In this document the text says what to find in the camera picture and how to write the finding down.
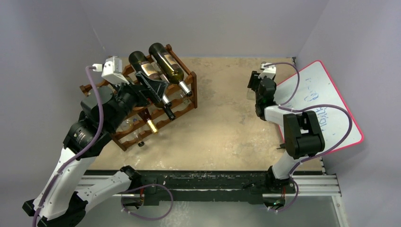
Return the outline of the clear glass wine bottle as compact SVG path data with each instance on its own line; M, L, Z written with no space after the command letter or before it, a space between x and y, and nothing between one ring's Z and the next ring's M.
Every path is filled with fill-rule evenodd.
M256 93L251 88L247 90L246 99L252 101L256 100Z

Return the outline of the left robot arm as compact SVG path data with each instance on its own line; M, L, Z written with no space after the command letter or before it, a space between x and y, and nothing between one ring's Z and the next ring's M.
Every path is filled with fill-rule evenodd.
M34 227L74 227L93 207L113 195L136 193L147 187L139 172L123 166L107 180L77 189L124 119L134 108L161 100L168 86L142 72L135 76L138 83L118 83L117 91L93 86L91 94L81 101L82 111L63 141L60 159L46 187L37 198L23 204Z

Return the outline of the dark green bottle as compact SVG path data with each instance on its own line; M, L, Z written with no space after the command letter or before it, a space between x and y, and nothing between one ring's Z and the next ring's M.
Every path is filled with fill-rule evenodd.
M129 63L136 72L143 72L150 79L162 80L158 71L148 61L146 55L141 51L134 51L128 57Z

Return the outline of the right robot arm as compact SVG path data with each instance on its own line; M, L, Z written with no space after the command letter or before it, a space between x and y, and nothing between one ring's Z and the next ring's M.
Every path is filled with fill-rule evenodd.
M284 142L280 147L285 151L279 161L268 169L265 180L270 192L278 192L289 183L290 174L297 163L325 149L323 133L315 112L296 113L294 110L280 109L274 101L277 89L274 79L261 78L258 72L252 71L247 87L255 93L256 115L284 130Z

